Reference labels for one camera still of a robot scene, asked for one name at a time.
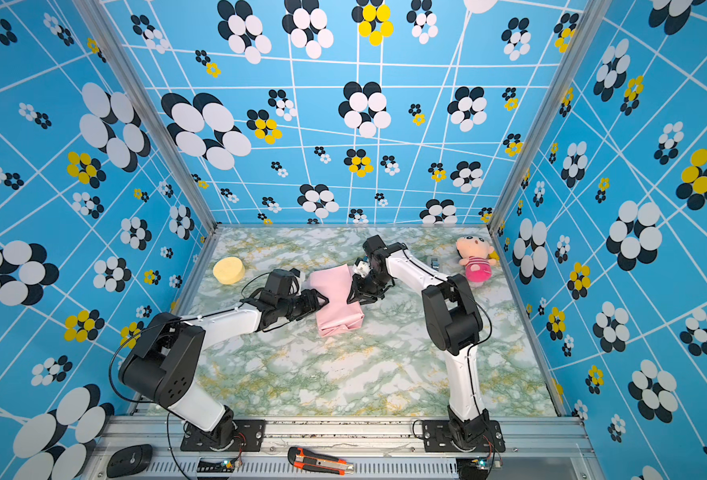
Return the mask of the purple wrapping paper sheet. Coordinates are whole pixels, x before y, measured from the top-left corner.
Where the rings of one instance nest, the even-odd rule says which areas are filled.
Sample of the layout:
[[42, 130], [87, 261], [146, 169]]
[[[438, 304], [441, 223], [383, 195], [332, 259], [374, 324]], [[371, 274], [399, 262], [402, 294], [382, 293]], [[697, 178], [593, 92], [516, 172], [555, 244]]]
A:
[[318, 331], [323, 338], [346, 334], [363, 326], [365, 314], [361, 304], [348, 302], [353, 286], [353, 270], [349, 265], [315, 271], [308, 285], [329, 299], [316, 312]]

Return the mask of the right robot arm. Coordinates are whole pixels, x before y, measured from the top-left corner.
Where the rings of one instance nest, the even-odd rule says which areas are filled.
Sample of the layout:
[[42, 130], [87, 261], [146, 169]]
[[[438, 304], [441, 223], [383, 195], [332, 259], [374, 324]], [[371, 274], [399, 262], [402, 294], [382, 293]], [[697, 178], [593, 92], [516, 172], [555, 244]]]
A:
[[483, 315], [465, 276], [443, 274], [421, 262], [403, 243], [385, 244], [375, 235], [363, 242], [365, 257], [355, 264], [348, 301], [372, 304], [397, 282], [421, 295], [425, 327], [443, 352], [449, 378], [449, 433], [461, 450], [485, 439], [489, 412], [479, 389], [477, 348]]

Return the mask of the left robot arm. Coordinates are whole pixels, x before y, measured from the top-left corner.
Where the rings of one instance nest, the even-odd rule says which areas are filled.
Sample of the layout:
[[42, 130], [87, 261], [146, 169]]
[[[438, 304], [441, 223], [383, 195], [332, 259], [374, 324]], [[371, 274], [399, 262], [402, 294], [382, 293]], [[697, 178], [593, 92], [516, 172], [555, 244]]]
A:
[[213, 450], [224, 450], [237, 437], [234, 412], [197, 382], [202, 354], [229, 339], [267, 332], [281, 320], [302, 320], [329, 303], [318, 290], [301, 288], [298, 270], [276, 269], [265, 286], [224, 310], [157, 315], [134, 336], [119, 382], [185, 421]]

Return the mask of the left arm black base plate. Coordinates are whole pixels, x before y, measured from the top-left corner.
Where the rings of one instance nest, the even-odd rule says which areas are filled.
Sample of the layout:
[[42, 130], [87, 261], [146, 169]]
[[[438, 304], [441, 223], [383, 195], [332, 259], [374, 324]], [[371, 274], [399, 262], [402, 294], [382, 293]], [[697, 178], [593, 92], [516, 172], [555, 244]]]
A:
[[185, 424], [183, 452], [259, 452], [265, 438], [265, 420], [227, 420], [213, 432]]

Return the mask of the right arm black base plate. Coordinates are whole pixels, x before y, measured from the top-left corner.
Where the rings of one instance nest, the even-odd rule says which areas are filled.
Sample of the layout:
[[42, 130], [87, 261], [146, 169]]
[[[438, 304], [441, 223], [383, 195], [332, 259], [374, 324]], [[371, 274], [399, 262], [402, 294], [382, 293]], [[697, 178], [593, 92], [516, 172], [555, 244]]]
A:
[[421, 424], [423, 448], [427, 453], [503, 453], [507, 451], [501, 425], [495, 420], [475, 425], [467, 432], [465, 425], [449, 420], [425, 420]]

